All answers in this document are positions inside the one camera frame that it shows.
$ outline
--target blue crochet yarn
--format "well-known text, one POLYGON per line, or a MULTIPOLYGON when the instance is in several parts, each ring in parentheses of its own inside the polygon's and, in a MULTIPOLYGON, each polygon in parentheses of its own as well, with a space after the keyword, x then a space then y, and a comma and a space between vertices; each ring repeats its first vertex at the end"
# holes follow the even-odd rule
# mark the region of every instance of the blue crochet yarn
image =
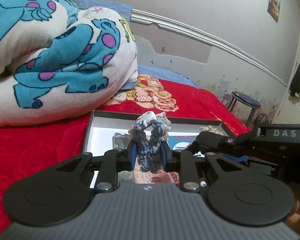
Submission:
POLYGON ((147 140, 144 131, 135 130, 132 133, 132 139, 137 143, 137 160, 142 172, 150 171, 157 173, 162 167, 159 146, 164 141, 166 134, 166 126, 164 119, 157 117, 157 122, 152 123, 153 130, 151 131, 150 140, 147 140))

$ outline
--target printed picture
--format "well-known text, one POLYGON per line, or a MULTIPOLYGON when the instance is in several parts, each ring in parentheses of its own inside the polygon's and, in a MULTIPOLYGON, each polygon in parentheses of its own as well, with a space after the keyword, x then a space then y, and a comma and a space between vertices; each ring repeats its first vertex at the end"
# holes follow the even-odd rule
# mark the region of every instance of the printed picture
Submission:
POLYGON ((268 13, 278 22, 281 0, 268 0, 268 13))
POLYGON ((168 144, 171 150, 184 150, 193 143, 197 136, 169 136, 168 144))

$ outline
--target white plastic piece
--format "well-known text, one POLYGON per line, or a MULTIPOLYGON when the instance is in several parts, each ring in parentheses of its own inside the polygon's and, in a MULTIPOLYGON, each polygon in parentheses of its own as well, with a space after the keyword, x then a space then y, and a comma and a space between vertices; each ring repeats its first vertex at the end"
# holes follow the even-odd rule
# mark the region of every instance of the white plastic piece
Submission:
POLYGON ((153 122, 157 122, 155 113, 153 111, 148 111, 138 117, 135 123, 135 127, 138 131, 142 131, 153 122))

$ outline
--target stool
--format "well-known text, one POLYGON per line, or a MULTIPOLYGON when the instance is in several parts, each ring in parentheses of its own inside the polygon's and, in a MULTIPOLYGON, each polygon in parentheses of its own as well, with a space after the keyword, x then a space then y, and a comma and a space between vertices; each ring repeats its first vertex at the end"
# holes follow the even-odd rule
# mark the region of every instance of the stool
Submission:
POLYGON ((258 101, 254 100, 253 98, 245 95, 244 93, 240 93, 240 92, 237 92, 237 91, 233 91, 231 93, 231 96, 232 96, 232 99, 231 99, 230 104, 228 106, 228 110, 230 112, 232 112, 232 110, 234 108, 234 105, 237 101, 239 101, 239 102, 243 103, 244 105, 249 106, 249 107, 252 108, 251 112, 249 114, 248 120, 245 124, 246 126, 248 126, 251 122, 251 119, 254 115, 255 110, 260 108, 261 104, 258 101))

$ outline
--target metal stool leg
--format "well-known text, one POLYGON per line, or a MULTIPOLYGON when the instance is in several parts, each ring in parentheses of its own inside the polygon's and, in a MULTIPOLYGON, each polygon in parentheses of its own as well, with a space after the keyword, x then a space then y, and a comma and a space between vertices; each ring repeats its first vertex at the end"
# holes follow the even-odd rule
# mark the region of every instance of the metal stool leg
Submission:
POLYGON ((233 110, 234 105, 235 105, 236 102, 237 102, 237 99, 234 100, 234 102, 233 102, 233 104, 232 104, 232 106, 231 106, 231 108, 230 108, 230 110, 229 110, 230 113, 232 112, 232 110, 233 110))
POLYGON ((250 112, 250 114, 249 114, 248 120, 247 120, 247 122, 246 122, 246 126, 249 126, 249 124, 250 124, 250 122, 251 122, 251 119, 252 119, 252 117, 253 117, 255 111, 256 111, 255 108, 252 108, 252 109, 251 109, 251 112, 250 112))
POLYGON ((231 107, 232 103, 233 103, 234 97, 231 98, 230 104, 228 105, 227 109, 229 110, 229 108, 231 107))

